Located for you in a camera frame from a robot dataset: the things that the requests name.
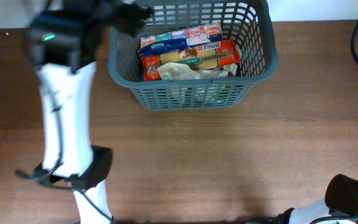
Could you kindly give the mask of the beige powder pouch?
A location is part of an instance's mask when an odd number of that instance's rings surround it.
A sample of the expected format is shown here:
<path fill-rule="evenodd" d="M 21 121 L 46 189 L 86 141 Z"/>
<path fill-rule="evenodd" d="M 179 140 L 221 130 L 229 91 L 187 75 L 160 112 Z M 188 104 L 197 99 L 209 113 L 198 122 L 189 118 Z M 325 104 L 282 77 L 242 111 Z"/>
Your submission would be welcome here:
<path fill-rule="evenodd" d="M 157 69 L 162 80 L 210 80 L 221 77 L 233 77 L 237 72 L 237 64 L 232 63 L 215 67 L 207 70 L 192 70 L 188 65 L 169 62 Z M 195 88 L 195 98 L 198 101 L 212 103 L 213 95 L 216 94 L 218 88 L 215 86 Z"/>

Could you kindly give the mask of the Kleenex tissue multipack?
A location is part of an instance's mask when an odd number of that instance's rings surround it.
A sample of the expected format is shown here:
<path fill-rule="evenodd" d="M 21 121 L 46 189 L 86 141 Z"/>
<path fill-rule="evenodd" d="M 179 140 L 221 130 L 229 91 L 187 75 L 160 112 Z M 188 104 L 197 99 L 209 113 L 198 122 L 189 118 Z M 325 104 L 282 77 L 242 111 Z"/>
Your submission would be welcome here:
<path fill-rule="evenodd" d="M 223 39 L 219 21 L 164 34 L 150 35 L 140 38 L 140 51 L 143 57 L 160 55 L 188 47 L 217 42 Z"/>

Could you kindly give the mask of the San Remo spaghetti packet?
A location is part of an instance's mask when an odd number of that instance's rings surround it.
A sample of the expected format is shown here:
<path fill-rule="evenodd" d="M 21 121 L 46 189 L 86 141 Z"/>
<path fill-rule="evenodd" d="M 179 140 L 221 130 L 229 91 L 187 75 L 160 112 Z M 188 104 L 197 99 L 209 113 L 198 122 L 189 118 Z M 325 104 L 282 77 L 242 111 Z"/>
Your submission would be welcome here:
<path fill-rule="evenodd" d="M 166 63 L 185 64 L 191 69 L 200 70 L 240 62 L 241 55 L 233 40 L 221 40 L 160 55 L 142 57 L 145 81 L 160 80 L 160 72 L 157 69 Z"/>

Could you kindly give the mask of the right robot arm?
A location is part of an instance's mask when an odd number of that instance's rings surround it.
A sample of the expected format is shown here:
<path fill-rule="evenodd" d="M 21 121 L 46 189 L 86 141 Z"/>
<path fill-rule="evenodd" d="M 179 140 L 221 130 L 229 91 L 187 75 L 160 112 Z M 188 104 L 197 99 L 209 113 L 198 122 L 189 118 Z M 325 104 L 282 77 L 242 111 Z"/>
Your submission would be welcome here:
<path fill-rule="evenodd" d="M 324 198 L 303 208 L 289 208 L 273 224 L 358 223 L 358 180 L 344 174 L 332 178 Z"/>

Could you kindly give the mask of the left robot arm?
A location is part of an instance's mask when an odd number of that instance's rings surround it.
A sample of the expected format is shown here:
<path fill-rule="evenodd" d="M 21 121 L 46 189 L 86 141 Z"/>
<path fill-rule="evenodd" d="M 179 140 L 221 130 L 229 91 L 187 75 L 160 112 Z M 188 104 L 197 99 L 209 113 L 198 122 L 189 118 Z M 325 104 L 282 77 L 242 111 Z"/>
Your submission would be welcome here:
<path fill-rule="evenodd" d="M 45 153 L 43 161 L 18 178 L 74 194 L 81 223 L 113 223 L 106 178 L 113 153 L 90 141 L 90 94 L 103 32 L 113 27 L 135 37 L 153 9 L 123 1 L 47 1 L 24 36 L 29 63 L 39 79 Z"/>

